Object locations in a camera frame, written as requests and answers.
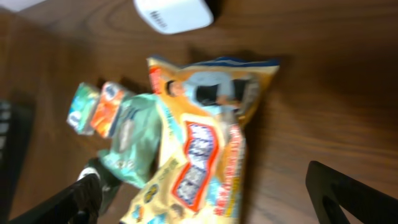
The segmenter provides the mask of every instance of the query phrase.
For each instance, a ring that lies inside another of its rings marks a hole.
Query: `snack bag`
[[[81,83],[77,88],[72,104],[69,109],[67,123],[74,128],[78,134],[92,135],[94,129],[90,121],[97,107],[100,91],[95,86]]]
[[[149,58],[162,118],[160,169],[121,223],[237,223],[242,129],[279,65],[218,58],[176,67]]]
[[[140,189],[151,178],[150,166],[160,144],[162,120],[156,102],[153,94],[126,98],[111,150],[98,153],[101,163],[117,178]]]
[[[103,138],[113,137],[121,112],[121,103],[132,96],[130,91],[117,83],[106,82],[104,84],[101,98],[91,120],[91,126],[99,135]]]

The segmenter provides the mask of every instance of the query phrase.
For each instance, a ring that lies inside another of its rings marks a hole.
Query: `white plastic object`
[[[133,0],[139,15],[157,32],[176,34],[213,22],[204,0]]]

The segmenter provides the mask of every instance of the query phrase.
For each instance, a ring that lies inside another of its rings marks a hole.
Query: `cartoon figure on package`
[[[233,79],[229,72],[195,72],[184,82],[169,80],[166,83],[169,96],[185,95],[194,105],[212,115],[221,114],[221,107],[243,114],[258,95],[257,78],[247,73],[246,76]]]

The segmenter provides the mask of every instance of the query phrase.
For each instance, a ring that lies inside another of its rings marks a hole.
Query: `candy packet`
[[[98,153],[101,163],[117,178],[140,189],[151,178],[150,166],[160,144],[162,120],[156,102],[153,94],[125,98],[111,150]]]
[[[94,134],[90,121],[100,98],[100,90],[87,83],[79,84],[69,109],[67,123],[78,133]]]
[[[160,168],[121,223],[236,223],[243,127],[279,68],[222,57],[186,67],[149,58],[163,123]]]
[[[122,110],[122,102],[133,95],[117,83],[106,82],[103,85],[98,106],[90,123],[100,136],[113,137]]]

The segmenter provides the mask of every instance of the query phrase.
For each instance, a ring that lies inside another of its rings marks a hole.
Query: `brown wooden surface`
[[[21,91],[37,103],[11,218],[73,183],[109,146],[66,125],[78,84],[149,86],[152,54],[179,64],[282,58],[246,131],[243,223],[317,223],[305,188],[311,160],[398,198],[396,0],[225,0],[211,27],[178,35],[154,32],[130,0],[48,0],[3,17],[0,96]],[[125,185],[100,223],[117,223],[135,193]]]

